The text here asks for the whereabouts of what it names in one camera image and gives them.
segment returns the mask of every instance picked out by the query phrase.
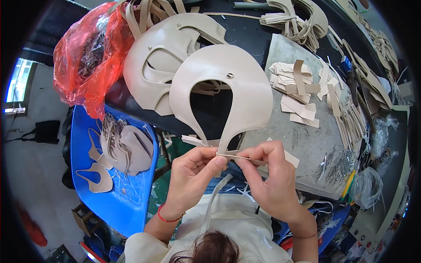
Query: black table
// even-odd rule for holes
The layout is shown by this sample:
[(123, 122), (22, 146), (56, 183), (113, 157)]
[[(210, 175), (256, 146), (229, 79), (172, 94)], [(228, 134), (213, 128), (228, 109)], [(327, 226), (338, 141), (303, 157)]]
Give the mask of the black table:
[[(190, 11), (192, 6), (199, 6), (200, 13), (225, 12), (251, 16), (261, 16), (267, 13), (250, 9), (234, 9), (233, 2), (234, 0), (204, 0), (195, 4), (186, 4), (185, 6), (187, 11)], [(374, 73), (381, 77), (387, 77), (370, 42), (348, 15), (331, 0), (314, 0), (314, 2), (325, 12), (330, 26), (341, 38), (347, 40), (353, 51), (365, 60)], [(296, 13), (302, 18), (306, 16), (300, 8), (296, 8)], [(225, 16), (225, 19), (222, 16), (212, 16), (212, 18), (226, 28), (225, 40), (228, 43), (246, 50), (253, 55), (263, 69), (265, 68), (272, 33), (279, 33), (279, 30), (262, 26), (255, 19), (233, 16)], [(319, 39), (319, 44), (320, 47), (316, 54), (325, 61), (327, 61), (327, 56), (329, 56), (332, 65), (339, 65), (341, 55), (330, 45), (328, 37), (325, 36)], [(191, 94), (190, 103), (193, 113), (208, 140), (221, 138), (231, 109), (231, 101), (232, 93), (230, 90), (221, 90), (215, 96)], [(189, 126), (176, 119), (174, 115), (160, 116), (155, 111), (142, 109), (129, 93), (123, 78), (112, 86), (105, 96), (105, 102), (115, 109), (133, 115), (179, 137), (181, 135), (195, 134)], [(240, 136), (236, 136), (228, 148), (230, 150), (235, 149), (239, 140)]]

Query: white shirt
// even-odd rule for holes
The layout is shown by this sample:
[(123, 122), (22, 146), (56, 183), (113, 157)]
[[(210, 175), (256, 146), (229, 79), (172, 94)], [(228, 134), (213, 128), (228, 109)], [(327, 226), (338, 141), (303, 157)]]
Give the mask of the white shirt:
[[(201, 226), (210, 198), (211, 194), (203, 195), (196, 206), (186, 211), (176, 239), (168, 245), (147, 233), (130, 236), (124, 250), (126, 262), (167, 263), (174, 253), (189, 249), (203, 233)], [(217, 194), (212, 202), (210, 227), (221, 230), (237, 243), (242, 262), (292, 263), (288, 253), (272, 241), (271, 217), (262, 209), (256, 215), (257, 206), (241, 194)]]

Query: red string bracelet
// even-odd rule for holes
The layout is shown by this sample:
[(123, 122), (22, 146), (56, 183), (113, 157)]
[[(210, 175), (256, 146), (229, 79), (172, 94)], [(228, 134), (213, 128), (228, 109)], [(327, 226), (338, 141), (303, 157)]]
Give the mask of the red string bracelet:
[(161, 208), (162, 208), (162, 206), (163, 205), (165, 205), (165, 203), (163, 203), (162, 205), (160, 205), (159, 207), (158, 207), (158, 217), (159, 217), (159, 219), (161, 219), (162, 221), (164, 221), (164, 222), (166, 222), (166, 223), (172, 223), (172, 222), (177, 222), (177, 221), (180, 221), (182, 218), (183, 218), (183, 215), (185, 215), (186, 214), (186, 212), (184, 212), (181, 216), (180, 216), (180, 218), (177, 218), (176, 220), (165, 220), (160, 214), (159, 214), (159, 211), (161, 210)]

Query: workbench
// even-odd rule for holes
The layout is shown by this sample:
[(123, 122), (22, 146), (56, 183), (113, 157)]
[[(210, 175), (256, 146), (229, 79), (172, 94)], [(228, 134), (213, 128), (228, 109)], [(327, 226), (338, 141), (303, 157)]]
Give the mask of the workbench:
[[(313, 0), (325, 12), (329, 25), (336, 33), (347, 40), (352, 49), (364, 59), (367, 65), (380, 77), (387, 77), (383, 66), (377, 58), (377, 55), (358, 26), (331, 0)], [(189, 11), (192, 6), (199, 6), (200, 13), (203, 12), (225, 12), (239, 13), (250, 16), (260, 16), (265, 11), (241, 10), (233, 8), (233, 1), (226, 0), (208, 0), (195, 4), (186, 4), (186, 10)], [(284, 56), (284, 61), (271, 61), (266, 64), (269, 54), (269, 47), (272, 40), (272, 34), (279, 34), (279, 31), (271, 27), (262, 26), (255, 19), (232, 16), (212, 16), (217, 22), (226, 28), (225, 40), (231, 45), (236, 45), (250, 53), (256, 61), (266, 69), (273, 62), (284, 62), (293, 64), (300, 57), (296, 52)], [(326, 37), (319, 39), (320, 48), (317, 50), (323, 60), (327, 62), (327, 56), (330, 57), (332, 66), (339, 65), (341, 55), (336, 51)], [(311, 60), (317, 59), (304, 47), (295, 45), (297, 50), (306, 51), (305, 64)], [(318, 82), (316, 64), (313, 61), (310, 65), (313, 70), (314, 83)], [(293, 123), (289, 120), (289, 114), (282, 113), (280, 110), (280, 99), (282, 94), (273, 90), (273, 111), (268, 126), (265, 130), (247, 132), (245, 135), (236, 136), (230, 143), (228, 149), (243, 149), (247, 146), (255, 146), (268, 137), (273, 140), (282, 140), (284, 147), (292, 155), (300, 159), (296, 170), (296, 187), (324, 197), (338, 199), (344, 188), (344, 181), (337, 180), (337, 165), (344, 158), (344, 146), (339, 137), (337, 124), (334, 121), (332, 112), (326, 106), (326, 97), (320, 102), (317, 97), (312, 95), (310, 103), (317, 103), (316, 118), (320, 119), (320, 128), (316, 129), (307, 125)], [(106, 104), (112, 108), (118, 109), (129, 115), (135, 116), (158, 128), (175, 134), (181, 135), (194, 134), (194, 131), (186, 124), (177, 120), (174, 115), (160, 116), (151, 110), (142, 109), (130, 95), (124, 79), (120, 79), (106, 95)], [(225, 126), (231, 108), (232, 93), (229, 90), (222, 90), (215, 96), (206, 96), (192, 93), (190, 102), (193, 113), (202, 127), (208, 140), (219, 139)], [(319, 181), (322, 167), (320, 163), (326, 157), (326, 171)]]

